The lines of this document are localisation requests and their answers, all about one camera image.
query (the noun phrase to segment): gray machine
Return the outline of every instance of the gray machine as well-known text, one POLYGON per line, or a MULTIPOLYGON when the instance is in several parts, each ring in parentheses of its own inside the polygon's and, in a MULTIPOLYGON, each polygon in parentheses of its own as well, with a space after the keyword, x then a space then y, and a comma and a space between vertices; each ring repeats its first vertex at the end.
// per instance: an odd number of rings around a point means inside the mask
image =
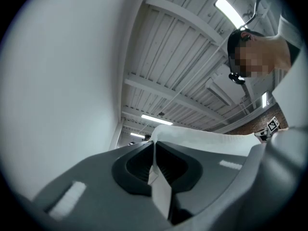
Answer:
POLYGON ((307 166, 304 145, 308 131, 295 128, 252 147, 248 157, 141 142, 84 159, 33 203, 22 204, 49 230, 248 230, 277 214, 295 192, 307 166), (146 182, 154 150, 172 187, 168 219, 154 205, 146 182), (224 167, 221 160, 242 167, 224 167), (74 181, 85 183, 86 190, 66 218, 53 220, 49 211, 74 181))

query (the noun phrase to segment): brown wall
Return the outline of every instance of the brown wall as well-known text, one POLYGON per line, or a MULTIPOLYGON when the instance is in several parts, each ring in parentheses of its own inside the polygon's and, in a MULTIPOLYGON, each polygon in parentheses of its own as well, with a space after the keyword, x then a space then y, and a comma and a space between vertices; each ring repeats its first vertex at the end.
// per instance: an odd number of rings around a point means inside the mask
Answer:
POLYGON ((280 123, 280 128, 287 128, 288 124, 285 120, 285 117, 279 107, 278 104, 275 104, 262 115, 258 116, 254 120, 246 123, 245 125, 236 128, 226 134, 230 135, 247 135, 250 133, 257 132, 263 128, 265 128, 266 124, 273 118, 276 117, 280 123))

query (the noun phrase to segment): ceiling light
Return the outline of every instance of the ceiling light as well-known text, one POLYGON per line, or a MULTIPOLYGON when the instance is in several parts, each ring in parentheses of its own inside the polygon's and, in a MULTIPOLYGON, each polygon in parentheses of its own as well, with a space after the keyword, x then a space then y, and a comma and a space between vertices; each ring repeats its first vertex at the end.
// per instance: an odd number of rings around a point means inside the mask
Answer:
POLYGON ((266 92, 262 95, 262 108, 264 108, 267 104, 267 101, 266 101, 266 92))
POLYGON ((172 125, 173 124, 172 122, 157 119, 157 118, 154 118, 154 117, 151 117, 151 116, 148 116, 148 115, 142 115, 141 118, 148 119, 150 121, 159 122, 159 123, 166 124, 166 125, 172 125))
POLYGON ((140 135, 140 134, 137 134, 137 133, 130 133, 132 136, 136 136, 136 137, 139 137, 139 138, 143 138, 144 139, 144 136, 143 135, 140 135))
POLYGON ((217 0, 215 3, 215 7, 217 7, 221 12, 223 12, 236 28, 239 28, 240 26, 245 24, 241 16, 226 0, 217 0))

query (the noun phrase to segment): ceiling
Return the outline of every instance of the ceiling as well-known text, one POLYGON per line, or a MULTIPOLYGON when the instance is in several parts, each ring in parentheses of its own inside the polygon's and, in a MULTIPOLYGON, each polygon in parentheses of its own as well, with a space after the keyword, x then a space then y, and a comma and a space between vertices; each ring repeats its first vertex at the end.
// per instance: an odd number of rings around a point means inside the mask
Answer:
MULTIPOLYGON (((283 72, 249 78, 244 86, 228 80, 226 43, 215 50, 234 26, 215 8, 215 1, 143 1, 125 62, 122 132, 151 134, 159 123, 142 114, 176 126, 216 131, 249 117, 261 105, 261 95, 279 83, 283 72), (167 104, 165 115, 159 116, 167 104)), ((244 21, 250 18, 243 14, 253 11, 255 0, 227 1, 244 21)), ((262 1, 249 29, 266 36, 277 33, 279 12, 270 3, 262 1)))

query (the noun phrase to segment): man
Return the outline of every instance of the man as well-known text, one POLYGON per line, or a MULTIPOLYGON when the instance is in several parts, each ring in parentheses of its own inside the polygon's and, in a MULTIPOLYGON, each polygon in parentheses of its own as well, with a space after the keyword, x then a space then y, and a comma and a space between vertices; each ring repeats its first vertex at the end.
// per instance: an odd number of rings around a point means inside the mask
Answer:
POLYGON ((149 141, 150 138, 151 138, 151 136, 150 136, 149 134, 146 134, 146 135, 144 136, 144 141, 149 141))
POLYGON ((237 29, 230 35, 227 46, 231 70, 229 78, 236 82, 236 74, 240 77, 259 77, 269 74, 275 68, 288 71, 301 45, 298 22, 292 11, 284 6, 277 35, 265 37, 247 28, 237 29))

